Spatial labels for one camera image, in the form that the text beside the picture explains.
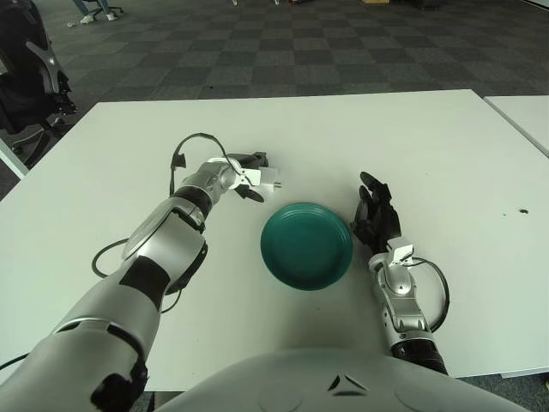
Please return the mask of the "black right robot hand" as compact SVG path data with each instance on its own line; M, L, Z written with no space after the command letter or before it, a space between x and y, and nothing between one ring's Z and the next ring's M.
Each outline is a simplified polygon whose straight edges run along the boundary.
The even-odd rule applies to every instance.
M399 216L391 204L387 184L367 172L359 175L359 203L350 228L355 237L367 246L372 255L385 253L391 239L401 237Z

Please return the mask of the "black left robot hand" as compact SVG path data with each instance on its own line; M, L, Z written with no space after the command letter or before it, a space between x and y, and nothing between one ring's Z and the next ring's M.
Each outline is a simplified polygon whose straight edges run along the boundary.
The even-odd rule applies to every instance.
M263 203L264 198L256 188L261 184L261 168L268 166L266 153L229 154L228 160L236 167L237 178L233 189L243 199Z

